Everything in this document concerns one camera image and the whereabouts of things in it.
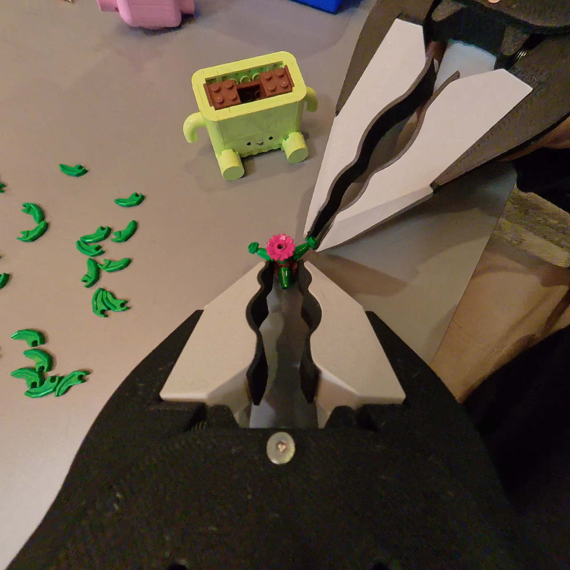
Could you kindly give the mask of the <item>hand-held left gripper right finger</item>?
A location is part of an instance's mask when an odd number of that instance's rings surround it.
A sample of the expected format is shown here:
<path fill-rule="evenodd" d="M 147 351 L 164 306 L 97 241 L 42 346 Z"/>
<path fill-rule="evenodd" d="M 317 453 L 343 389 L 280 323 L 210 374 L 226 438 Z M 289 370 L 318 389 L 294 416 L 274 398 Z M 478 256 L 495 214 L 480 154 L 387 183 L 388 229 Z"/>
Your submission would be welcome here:
<path fill-rule="evenodd" d="M 300 262 L 298 271 L 308 326 L 301 388 L 317 421 L 327 422 L 337 407 L 403 403 L 405 392 L 362 306 L 312 263 Z"/>

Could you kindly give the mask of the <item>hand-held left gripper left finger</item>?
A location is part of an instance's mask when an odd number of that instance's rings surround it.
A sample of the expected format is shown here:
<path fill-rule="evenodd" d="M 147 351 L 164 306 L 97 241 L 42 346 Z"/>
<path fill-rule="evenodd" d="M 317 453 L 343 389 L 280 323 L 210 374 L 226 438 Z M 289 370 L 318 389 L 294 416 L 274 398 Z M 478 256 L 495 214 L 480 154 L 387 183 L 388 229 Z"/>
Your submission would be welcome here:
<path fill-rule="evenodd" d="M 267 386 L 260 326 L 268 316 L 268 262 L 260 262 L 201 312 L 160 397 L 230 408 L 241 427 Z"/>

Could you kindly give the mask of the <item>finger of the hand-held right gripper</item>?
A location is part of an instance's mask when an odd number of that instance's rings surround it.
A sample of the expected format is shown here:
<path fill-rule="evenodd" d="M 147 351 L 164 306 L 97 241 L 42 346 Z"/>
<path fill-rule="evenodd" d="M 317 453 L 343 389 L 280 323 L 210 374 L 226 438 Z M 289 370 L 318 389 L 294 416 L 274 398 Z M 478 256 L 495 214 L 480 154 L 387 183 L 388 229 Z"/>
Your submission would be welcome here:
<path fill-rule="evenodd" d="M 335 215 L 317 250 L 338 246 L 428 199 L 431 183 L 531 91 L 505 69 L 450 79 L 424 108 L 408 145 Z"/>
<path fill-rule="evenodd" d="M 353 239 L 380 223 L 379 213 L 372 214 L 369 224 L 342 219 L 349 204 L 341 209 L 341 202 L 367 170 L 382 137 L 428 95 L 435 79 L 432 62 L 426 59 L 423 25 L 396 18 L 333 120 L 305 223 L 306 237 Z"/>

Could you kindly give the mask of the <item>pink toy brick flower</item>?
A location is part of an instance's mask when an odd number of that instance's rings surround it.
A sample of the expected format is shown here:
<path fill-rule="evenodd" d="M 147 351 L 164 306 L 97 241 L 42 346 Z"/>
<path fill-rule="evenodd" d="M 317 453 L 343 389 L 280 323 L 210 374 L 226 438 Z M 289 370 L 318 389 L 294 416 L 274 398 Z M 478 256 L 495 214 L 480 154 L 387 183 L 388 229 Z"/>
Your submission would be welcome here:
<path fill-rule="evenodd" d="M 247 249 L 250 254 L 257 254 L 271 263 L 282 289 L 291 287 L 297 275 L 299 260 L 310 250 L 305 242 L 295 245 L 293 238 L 287 234 L 273 235 L 265 247 L 252 242 Z"/>

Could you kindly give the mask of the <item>person's right hand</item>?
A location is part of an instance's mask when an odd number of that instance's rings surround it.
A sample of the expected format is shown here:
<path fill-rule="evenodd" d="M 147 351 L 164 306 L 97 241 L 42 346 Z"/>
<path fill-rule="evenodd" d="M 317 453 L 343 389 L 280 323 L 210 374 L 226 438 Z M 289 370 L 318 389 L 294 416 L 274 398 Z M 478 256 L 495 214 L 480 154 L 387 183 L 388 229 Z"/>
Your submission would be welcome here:
<path fill-rule="evenodd" d="M 569 148 L 569 117 L 567 117 L 556 128 L 546 133 L 541 138 L 529 143 L 521 151 L 510 154 L 507 159 L 516 160 L 541 148 L 547 148 L 551 150 Z"/>

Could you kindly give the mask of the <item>labelled blue plastic bin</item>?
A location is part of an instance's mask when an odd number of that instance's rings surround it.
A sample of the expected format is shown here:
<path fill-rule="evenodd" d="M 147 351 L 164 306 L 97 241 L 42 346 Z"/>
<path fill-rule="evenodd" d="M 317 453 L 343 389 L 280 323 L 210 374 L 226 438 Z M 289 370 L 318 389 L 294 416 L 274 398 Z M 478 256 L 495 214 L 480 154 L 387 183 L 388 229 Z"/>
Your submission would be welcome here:
<path fill-rule="evenodd" d="M 336 15 L 338 13 L 357 8 L 362 1 L 293 1 L 296 4 L 301 4 L 315 10 L 326 12 L 328 14 Z"/>

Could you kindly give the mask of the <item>scattered green toy leaves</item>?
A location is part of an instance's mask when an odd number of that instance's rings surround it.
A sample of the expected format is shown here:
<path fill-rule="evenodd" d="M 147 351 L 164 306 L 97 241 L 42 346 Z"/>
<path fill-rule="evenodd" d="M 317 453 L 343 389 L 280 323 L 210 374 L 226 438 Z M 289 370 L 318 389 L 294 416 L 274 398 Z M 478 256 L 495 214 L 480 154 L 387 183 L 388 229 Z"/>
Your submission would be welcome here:
<path fill-rule="evenodd" d="M 23 203 L 21 210 L 32 218 L 34 225 L 32 228 L 21 230 L 17 239 L 22 243 L 34 243 L 46 234 L 50 226 L 45 210 L 39 203 L 34 202 Z M 110 226 L 99 225 L 95 231 L 79 237 L 75 243 L 76 250 L 87 257 L 85 273 L 80 279 L 85 288 L 95 287 L 104 273 L 117 273 L 131 264 L 132 258 L 128 257 L 116 260 L 104 259 L 105 250 L 102 242 L 110 239 L 113 243 L 125 243 L 134 236 L 138 228 L 138 221 L 132 219 L 123 229 L 113 230 Z M 98 287 L 91 297 L 91 309 L 95 316 L 108 317 L 110 312 L 124 312 L 129 310 L 130 306 L 128 300 L 118 298 L 109 289 Z M 62 375 L 53 374 L 55 360 L 53 354 L 45 349 L 47 337 L 44 331 L 23 328 L 15 331 L 11 338 L 26 345 L 23 357 L 29 360 L 29 365 L 10 372 L 12 378 L 25 383 L 26 397 L 43 398 L 48 395 L 60 397 L 72 387 L 87 381 L 90 371 L 84 369 L 76 369 Z"/>

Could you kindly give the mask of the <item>lime green toy brick pot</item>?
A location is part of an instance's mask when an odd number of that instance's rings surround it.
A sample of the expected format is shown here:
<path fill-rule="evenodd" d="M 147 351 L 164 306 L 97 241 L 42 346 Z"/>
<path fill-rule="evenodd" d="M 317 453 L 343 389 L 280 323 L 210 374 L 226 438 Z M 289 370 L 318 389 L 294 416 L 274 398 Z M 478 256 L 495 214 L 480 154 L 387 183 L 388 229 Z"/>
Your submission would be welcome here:
<path fill-rule="evenodd" d="M 186 118 L 183 135 L 197 140 L 206 128 L 224 180 L 241 178 L 242 158 L 281 149 L 290 164 L 304 161 L 303 110 L 315 112 L 294 55 L 278 51 L 197 70 L 191 78 L 198 112 Z"/>

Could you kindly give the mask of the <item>lilac toy brick plant pot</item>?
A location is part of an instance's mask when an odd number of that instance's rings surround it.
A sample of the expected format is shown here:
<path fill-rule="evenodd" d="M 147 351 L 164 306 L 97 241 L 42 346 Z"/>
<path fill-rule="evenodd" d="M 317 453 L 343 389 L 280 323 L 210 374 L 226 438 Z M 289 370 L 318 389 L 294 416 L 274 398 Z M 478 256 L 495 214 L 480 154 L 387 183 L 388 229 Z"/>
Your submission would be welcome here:
<path fill-rule="evenodd" d="M 174 29 L 184 15 L 193 15 L 194 1 L 97 1 L 103 12 L 117 13 L 131 27 Z"/>

